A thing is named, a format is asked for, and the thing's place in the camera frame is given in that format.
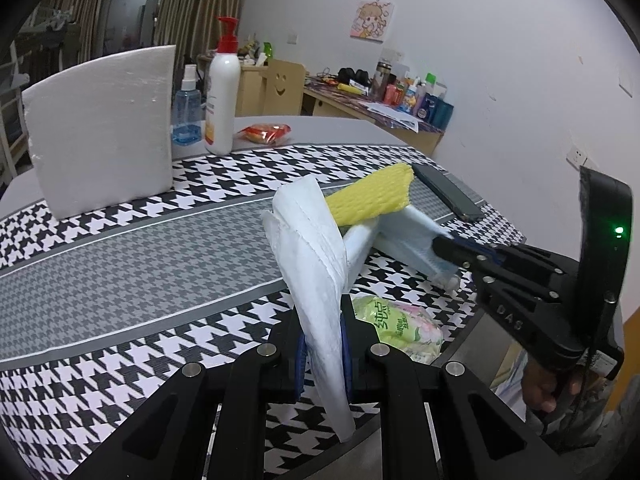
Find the right hand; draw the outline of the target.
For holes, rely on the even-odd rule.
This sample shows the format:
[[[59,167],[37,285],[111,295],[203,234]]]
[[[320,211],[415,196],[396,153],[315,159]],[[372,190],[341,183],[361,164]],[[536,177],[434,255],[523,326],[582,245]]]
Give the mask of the right hand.
[[[522,397],[532,410],[546,414],[566,411],[582,390],[582,372],[578,367],[567,382],[543,368],[537,361],[529,360],[521,381]]]

